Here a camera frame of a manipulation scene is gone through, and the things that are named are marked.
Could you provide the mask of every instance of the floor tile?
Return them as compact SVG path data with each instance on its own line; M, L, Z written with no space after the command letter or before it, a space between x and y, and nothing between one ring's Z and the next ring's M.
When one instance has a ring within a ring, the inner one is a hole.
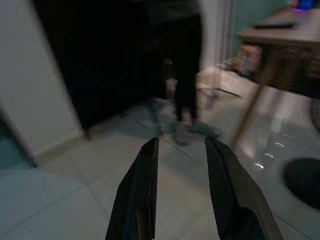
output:
M109 214L117 188L129 167L130 164L120 166L90 185ZM160 139L156 239L176 239L180 229L189 224L199 210L210 206L212 208L207 168Z
M320 234L319 210L303 203L289 191L284 184L283 170L286 164L295 158L318 158L320 150L290 141L283 145L284 147L281 147L272 142L267 145L266 153L269 156L265 156L262 160L263 171L256 178L256 182L273 213L310 238L317 239Z
M108 228L104 209L87 187L2 235L2 240L105 239Z
M131 119L120 119L114 126L69 151L74 168L87 183L102 174L112 173L121 164L133 161L141 146L153 137L153 132Z
M281 235L284 240L310 240L308 236L306 236L303 232L298 231L294 227L287 224L285 221L283 221L281 218L277 217L276 215L273 215L276 224L278 225L278 228L281 232Z
M177 237L179 240L219 240L213 208L204 208L184 226Z
M43 170L19 170L0 182L0 234L82 186L71 167L70 174L57 173L68 164L69 159L61 156Z

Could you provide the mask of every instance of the gray sneaker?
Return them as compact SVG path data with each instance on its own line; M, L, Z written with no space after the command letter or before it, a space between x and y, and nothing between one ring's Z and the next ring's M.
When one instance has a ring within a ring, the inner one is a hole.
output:
M199 136L205 136L210 138L218 138L222 136L222 131L214 126L210 126L204 122L198 122L191 126L190 131L198 134Z
M188 127L185 123L176 123L173 132L173 139L178 145L188 145L190 143Z

